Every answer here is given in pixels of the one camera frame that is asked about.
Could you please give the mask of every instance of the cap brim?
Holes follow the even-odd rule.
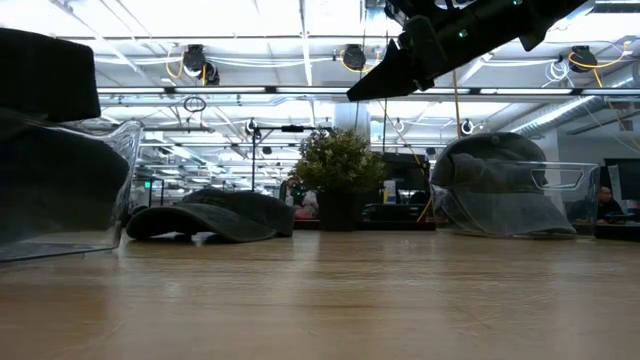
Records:
[[[467,190],[454,193],[463,212],[485,233],[502,236],[550,231],[576,233],[569,220],[543,194],[487,194]]]
[[[207,204],[176,204],[144,210],[131,218],[127,235],[145,239],[171,232],[213,232],[233,242],[266,240],[276,230],[225,208]]]

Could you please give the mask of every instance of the wooden table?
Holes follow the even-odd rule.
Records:
[[[2,359],[637,359],[640,244],[296,232],[0,267]]]

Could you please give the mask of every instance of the potted plant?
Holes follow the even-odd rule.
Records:
[[[317,191],[320,229],[353,231],[358,217],[356,194],[384,180],[384,163],[353,130],[314,131],[300,146],[293,173]]]

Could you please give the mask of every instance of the clear acrylic box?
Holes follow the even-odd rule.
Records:
[[[0,262],[111,249],[142,123],[90,134],[0,108]]]
[[[479,176],[458,180],[447,186],[432,184],[438,231],[490,237],[594,237],[597,164],[490,160]]]

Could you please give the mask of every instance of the dark green baseball cap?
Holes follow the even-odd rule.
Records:
[[[545,196],[546,156],[515,133],[486,133],[454,141],[438,159],[431,183],[435,207],[464,230],[491,235],[575,233]]]

